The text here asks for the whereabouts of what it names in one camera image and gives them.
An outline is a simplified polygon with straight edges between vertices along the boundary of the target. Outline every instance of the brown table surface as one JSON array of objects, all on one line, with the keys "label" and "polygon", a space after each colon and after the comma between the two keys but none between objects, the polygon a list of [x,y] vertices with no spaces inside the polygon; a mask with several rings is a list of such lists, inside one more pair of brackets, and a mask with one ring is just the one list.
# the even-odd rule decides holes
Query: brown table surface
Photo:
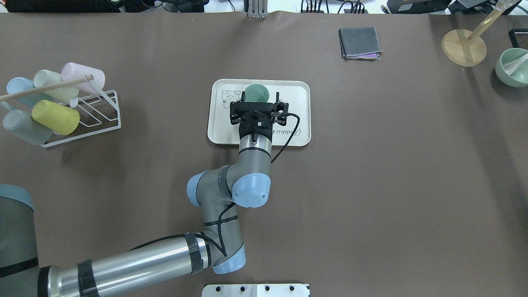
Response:
[{"label": "brown table surface", "polygon": [[[245,267],[128,296],[263,282],[309,283],[312,296],[526,296],[528,90],[503,85],[494,65],[528,17],[499,18],[476,67],[440,48],[446,32],[482,19],[2,15],[1,89],[70,61],[103,69],[122,129],[49,149],[3,131],[0,182],[33,195],[41,266],[200,231],[186,183],[236,162],[238,150],[207,139],[213,83],[301,80],[312,92],[312,140],[273,164],[265,206],[239,209]],[[337,30],[362,26],[376,26],[383,58],[344,61]]]}]

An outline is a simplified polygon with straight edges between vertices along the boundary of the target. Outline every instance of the pale yellow cup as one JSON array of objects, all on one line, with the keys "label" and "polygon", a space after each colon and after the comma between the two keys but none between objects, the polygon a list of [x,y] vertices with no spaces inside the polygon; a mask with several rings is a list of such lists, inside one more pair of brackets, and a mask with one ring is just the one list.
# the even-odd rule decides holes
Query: pale yellow cup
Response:
[{"label": "pale yellow cup", "polygon": [[79,125],[80,115],[75,109],[71,109],[55,102],[42,100],[35,104],[31,111],[31,117],[49,129],[68,135]]},{"label": "pale yellow cup", "polygon": [[[60,73],[50,70],[41,70],[35,74],[33,78],[33,85],[35,88],[51,85],[52,83],[61,82]],[[54,90],[44,91],[48,96],[51,96],[57,102],[70,104],[70,99],[75,99],[79,95],[79,89],[74,87],[62,87]]]}]

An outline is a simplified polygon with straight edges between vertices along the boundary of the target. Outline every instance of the cable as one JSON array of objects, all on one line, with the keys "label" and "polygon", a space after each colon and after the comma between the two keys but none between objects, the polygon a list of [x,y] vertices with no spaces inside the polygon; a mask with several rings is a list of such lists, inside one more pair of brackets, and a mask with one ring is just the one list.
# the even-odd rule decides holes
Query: cable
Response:
[{"label": "cable", "polygon": [[171,10],[166,9],[166,8],[165,8],[165,5],[163,5],[163,4],[165,4],[165,3],[162,2],[162,8],[163,8],[164,10],[168,11],[168,12],[174,12],[174,13],[176,13],[176,12],[180,12],[180,10],[178,9],[178,6],[176,6],[176,4],[173,4],[173,6],[171,7]]},{"label": "cable", "polygon": [[343,4],[341,4],[341,6],[339,7],[339,10],[337,11],[337,13],[341,12],[341,9],[343,8],[343,5],[345,5],[346,3],[350,3],[350,10],[352,10],[354,8],[354,2],[352,2],[352,1],[344,1]]},{"label": "cable", "polygon": [[[222,255],[224,255],[224,257],[227,257],[228,254],[227,254],[227,251],[225,250],[225,245],[224,245],[224,240],[222,238],[222,228],[221,228],[221,225],[222,223],[220,223],[222,221],[222,216],[228,211],[230,210],[233,206],[235,206],[235,203],[232,202],[231,204],[229,204],[221,213],[220,215],[218,216],[218,239],[220,240],[220,244],[217,244],[214,239],[212,239],[211,237],[208,237],[208,236],[205,236],[205,235],[201,235],[201,234],[196,234],[196,237],[198,238],[201,238],[201,239],[204,239],[204,240],[207,240],[208,242],[212,243],[219,251],[220,253],[222,253]],[[177,237],[184,237],[185,234],[176,234],[176,235],[169,235],[169,236],[165,236],[165,237],[161,237],[161,238],[158,238],[158,239],[154,239],[154,240],[151,240],[147,243],[144,243],[142,245],[138,245],[136,246],[135,248],[133,249],[129,249],[130,250],[134,250],[134,249],[138,249],[138,248],[142,248],[142,247],[145,247],[147,245],[151,245],[151,244],[154,244],[154,243],[157,243],[157,242],[160,242],[162,240],[167,240],[167,239],[171,239],[171,238],[177,238]]]},{"label": "cable", "polygon": [[295,124],[295,128],[294,130],[292,131],[291,135],[290,135],[290,138],[288,138],[288,141],[284,144],[284,146],[280,149],[280,151],[275,155],[275,157],[273,158],[273,160],[271,160],[271,164],[273,164],[273,162],[280,156],[280,154],[282,153],[282,151],[284,151],[284,149],[286,148],[286,146],[288,146],[288,144],[290,143],[291,139],[294,137],[294,134],[295,132],[297,131],[297,128],[299,127],[299,122],[300,122],[300,118],[298,115],[296,114],[292,114],[292,113],[287,113],[287,114],[282,114],[282,116],[294,116],[297,118],[297,123]]},{"label": "cable", "polygon": [[524,11],[526,14],[528,14],[528,10],[526,10],[524,7],[522,7],[521,5],[517,5],[517,8],[519,8],[520,10]]},{"label": "cable", "polygon": [[158,8],[158,7],[163,5],[163,2],[161,2],[158,6],[148,6],[148,5],[145,4],[145,2],[143,2],[143,0],[141,0],[141,4],[143,4],[144,6],[146,6],[148,8]]},{"label": "cable", "polygon": [[236,9],[234,9],[234,6],[233,6],[233,3],[231,2],[231,0],[228,0],[229,1],[229,4],[231,4],[231,8],[233,9],[233,11],[237,11]]}]

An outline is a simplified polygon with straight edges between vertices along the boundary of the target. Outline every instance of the white metal bracket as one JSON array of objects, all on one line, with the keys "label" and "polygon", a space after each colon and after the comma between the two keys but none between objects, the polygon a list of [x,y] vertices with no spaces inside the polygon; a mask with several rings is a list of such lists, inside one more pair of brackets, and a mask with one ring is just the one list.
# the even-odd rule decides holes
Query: white metal bracket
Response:
[{"label": "white metal bracket", "polygon": [[207,285],[202,297],[310,297],[309,284]]}]

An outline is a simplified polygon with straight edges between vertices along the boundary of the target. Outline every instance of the blue joint cap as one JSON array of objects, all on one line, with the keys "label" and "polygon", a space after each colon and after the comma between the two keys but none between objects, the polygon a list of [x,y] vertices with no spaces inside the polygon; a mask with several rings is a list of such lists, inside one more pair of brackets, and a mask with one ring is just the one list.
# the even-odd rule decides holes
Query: blue joint cap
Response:
[{"label": "blue joint cap", "polygon": [[196,188],[198,187],[198,182],[200,181],[200,178],[207,171],[204,171],[200,174],[191,177],[191,179],[189,179],[189,182],[187,183],[187,197],[191,201],[191,204],[194,206],[201,206],[198,203],[198,199],[196,198]]},{"label": "blue joint cap", "polygon": [[0,184],[0,197],[20,201],[35,211],[35,208],[31,203],[31,194],[22,187],[12,184]]},{"label": "blue joint cap", "polygon": [[213,271],[216,274],[226,274],[239,270],[245,264],[246,250],[244,249],[244,244],[242,244],[242,247],[231,258],[227,259],[224,263],[213,266]]},{"label": "blue joint cap", "polygon": [[233,202],[242,207],[261,207],[268,201],[270,186],[271,180],[264,173],[244,175],[233,185]]}]

